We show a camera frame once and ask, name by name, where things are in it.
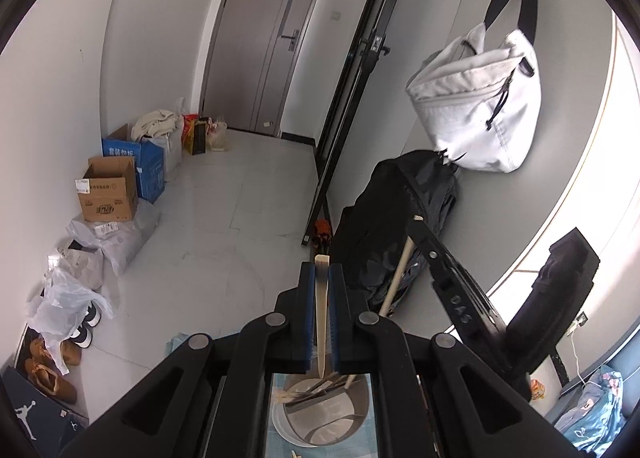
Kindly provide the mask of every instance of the jumpman logo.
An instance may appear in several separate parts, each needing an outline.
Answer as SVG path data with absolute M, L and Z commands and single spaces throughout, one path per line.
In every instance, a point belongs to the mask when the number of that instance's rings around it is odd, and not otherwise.
M 24 427 L 27 428 L 27 431 L 29 432 L 29 436 L 31 437 L 32 440 L 37 440 L 36 437 L 34 437 L 33 433 L 31 432 L 31 427 L 29 427 L 29 422 L 27 422 L 27 415 L 29 414 L 29 410 L 36 405 L 36 401 L 35 400 L 31 400 L 31 405 L 27 408 L 27 406 L 22 406 L 21 408 L 15 409 L 15 415 L 22 421 L 22 423 L 24 424 Z

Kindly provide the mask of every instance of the white cable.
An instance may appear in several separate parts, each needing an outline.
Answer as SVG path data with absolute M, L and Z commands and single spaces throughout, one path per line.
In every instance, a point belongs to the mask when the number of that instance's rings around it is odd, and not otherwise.
M 640 371 L 640 366 L 638 366 L 638 367 L 636 368 L 636 370 L 635 370 L 631 375 L 629 375 L 629 376 L 628 376 L 628 377 L 626 377 L 626 378 L 623 378 L 623 379 L 622 379 L 622 382 L 626 382 L 627 380 L 629 380 L 629 378 L 633 377 L 633 376 L 634 376 L 638 371 Z
M 575 330 L 571 332 L 571 347 L 574 349 L 574 357 L 575 357 L 575 371 L 578 374 L 578 378 L 580 378 L 580 381 L 586 386 L 587 383 L 584 381 L 584 379 L 580 376 L 580 362 L 578 362 L 578 355 L 575 353 L 575 344 L 574 344 L 574 333 Z

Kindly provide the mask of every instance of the black backpack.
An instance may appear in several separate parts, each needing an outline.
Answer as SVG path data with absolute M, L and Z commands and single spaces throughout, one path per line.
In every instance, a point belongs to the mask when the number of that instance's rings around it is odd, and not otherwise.
M 345 207 L 329 247 L 341 263 L 345 284 L 364 290 L 369 309 L 378 312 L 402 254 L 408 226 L 422 216 L 439 235 L 456 202 L 456 165 L 444 165 L 433 151 L 412 151 L 376 165 L 353 207 Z M 402 276 L 395 305 L 424 268 L 415 250 Z

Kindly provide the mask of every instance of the door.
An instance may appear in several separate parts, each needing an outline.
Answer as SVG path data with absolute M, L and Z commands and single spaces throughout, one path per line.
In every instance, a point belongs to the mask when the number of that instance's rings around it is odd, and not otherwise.
M 313 224 L 326 200 L 369 75 L 380 60 L 380 54 L 393 54 L 392 44 L 385 44 L 385 33 L 395 5 L 396 0 L 367 0 L 360 17 L 316 150 L 318 187 L 306 223 L 304 245 L 309 241 Z
M 202 114 L 273 135 L 315 0 L 224 0 Z

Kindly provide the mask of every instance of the brown slipper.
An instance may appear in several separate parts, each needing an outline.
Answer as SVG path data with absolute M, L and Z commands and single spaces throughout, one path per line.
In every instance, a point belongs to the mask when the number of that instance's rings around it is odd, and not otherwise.
M 58 372 L 33 359 L 26 359 L 24 361 L 24 368 L 27 375 L 29 375 L 29 380 L 31 380 L 39 390 L 68 404 L 76 403 L 78 399 L 76 388 L 73 387 L 73 384 L 62 378 Z
M 29 351 L 36 362 L 53 367 L 53 359 L 51 358 L 49 350 L 45 347 L 44 339 L 42 337 L 38 337 L 31 341 L 31 344 L 29 344 Z M 80 364 L 82 349 L 77 344 L 74 344 L 71 341 L 62 341 L 62 344 L 60 345 L 60 353 L 62 353 L 62 358 L 68 366 L 77 366 Z

